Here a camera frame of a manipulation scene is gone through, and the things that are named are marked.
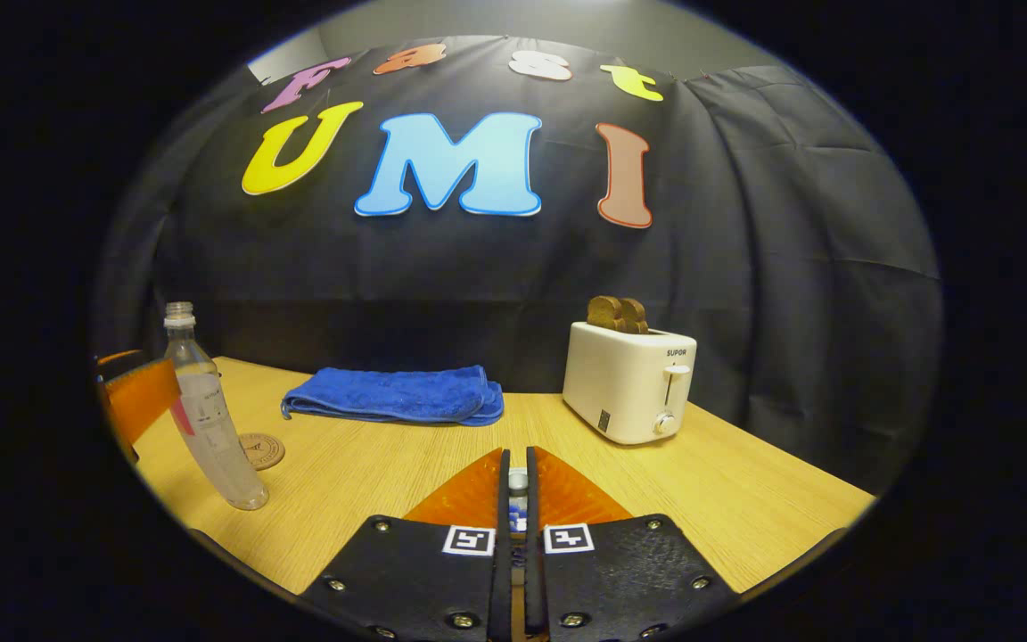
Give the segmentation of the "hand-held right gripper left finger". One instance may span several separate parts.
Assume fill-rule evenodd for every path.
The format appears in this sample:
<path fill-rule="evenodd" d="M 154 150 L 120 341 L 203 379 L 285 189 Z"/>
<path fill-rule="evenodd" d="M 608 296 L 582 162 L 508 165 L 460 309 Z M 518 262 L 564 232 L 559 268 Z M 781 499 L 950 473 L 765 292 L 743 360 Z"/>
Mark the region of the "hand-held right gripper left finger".
<path fill-rule="evenodd" d="M 367 516 L 299 600 L 375 642 L 510 642 L 509 468 L 494 449 L 407 515 Z"/>

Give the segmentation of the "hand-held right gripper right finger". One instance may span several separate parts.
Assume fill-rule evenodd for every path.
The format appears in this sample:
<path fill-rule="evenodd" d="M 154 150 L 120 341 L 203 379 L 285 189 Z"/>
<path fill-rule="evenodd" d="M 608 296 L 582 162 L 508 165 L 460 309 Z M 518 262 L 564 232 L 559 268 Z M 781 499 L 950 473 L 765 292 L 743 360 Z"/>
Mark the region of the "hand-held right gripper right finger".
<path fill-rule="evenodd" d="M 648 642 L 737 605 L 671 516 L 632 515 L 546 449 L 526 455 L 530 642 Z"/>

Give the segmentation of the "clear plastic water bottle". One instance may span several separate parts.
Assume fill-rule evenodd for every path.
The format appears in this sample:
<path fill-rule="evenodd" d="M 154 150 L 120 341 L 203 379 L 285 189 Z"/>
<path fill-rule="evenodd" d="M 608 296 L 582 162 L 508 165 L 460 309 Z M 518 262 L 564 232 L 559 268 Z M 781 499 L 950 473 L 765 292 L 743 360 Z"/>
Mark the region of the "clear plastic water bottle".
<path fill-rule="evenodd" d="M 175 301 L 163 318 L 166 358 L 174 367 L 179 396 L 170 414 L 197 466 L 213 488 L 237 509 L 260 509 L 269 495 L 250 463 L 229 411 L 216 363 L 195 337 L 194 305 Z"/>

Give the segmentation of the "round brown coaster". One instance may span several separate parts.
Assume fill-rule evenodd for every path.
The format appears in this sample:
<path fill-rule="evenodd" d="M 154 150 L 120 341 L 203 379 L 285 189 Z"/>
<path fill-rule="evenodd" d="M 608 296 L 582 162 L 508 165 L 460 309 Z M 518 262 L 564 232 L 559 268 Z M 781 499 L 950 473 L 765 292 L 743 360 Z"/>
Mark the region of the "round brown coaster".
<path fill-rule="evenodd" d="M 241 433 L 239 441 L 253 470 L 269 470 L 282 462 L 286 446 L 273 435 Z"/>

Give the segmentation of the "white toaster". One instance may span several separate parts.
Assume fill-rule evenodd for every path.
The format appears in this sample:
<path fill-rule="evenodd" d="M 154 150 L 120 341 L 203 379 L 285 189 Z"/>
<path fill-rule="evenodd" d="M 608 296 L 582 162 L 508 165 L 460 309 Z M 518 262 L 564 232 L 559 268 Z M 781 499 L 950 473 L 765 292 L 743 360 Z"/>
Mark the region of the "white toaster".
<path fill-rule="evenodd" d="M 697 342 L 684 334 L 570 328 L 563 402 L 605 439 L 645 444 L 677 435 L 695 370 Z"/>

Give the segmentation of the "folded blue towel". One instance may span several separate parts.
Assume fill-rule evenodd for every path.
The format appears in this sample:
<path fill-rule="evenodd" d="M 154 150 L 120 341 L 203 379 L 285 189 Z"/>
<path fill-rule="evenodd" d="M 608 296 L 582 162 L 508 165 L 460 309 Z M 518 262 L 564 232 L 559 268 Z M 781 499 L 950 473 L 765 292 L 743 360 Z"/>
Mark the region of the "folded blue towel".
<path fill-rule="evenodd" d="M 286 393 L 286 419 L 298 414 L 367 422 L 492 425 L 505 412 L 500 383 L 482 366 L 441 371 L 324 368 Z"/>

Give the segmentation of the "black backdrop cloth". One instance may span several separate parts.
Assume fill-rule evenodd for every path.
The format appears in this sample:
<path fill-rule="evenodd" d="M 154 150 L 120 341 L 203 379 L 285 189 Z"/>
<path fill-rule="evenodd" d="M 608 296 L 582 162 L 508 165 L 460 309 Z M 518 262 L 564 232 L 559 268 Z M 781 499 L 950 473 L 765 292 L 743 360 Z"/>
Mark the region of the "black backdrop cloth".
<path fill-rule="evenodd" d="M 848 111 L 785 66 L 685 80 L 521 37 L 213 86 L 131 179 L 90 349 L 161 353 L 188 300 L 216 355 L 547 393 L 596 295 L 697 342 L 694 405 L 864 491 L 924 430 L 936 252 Z"/>

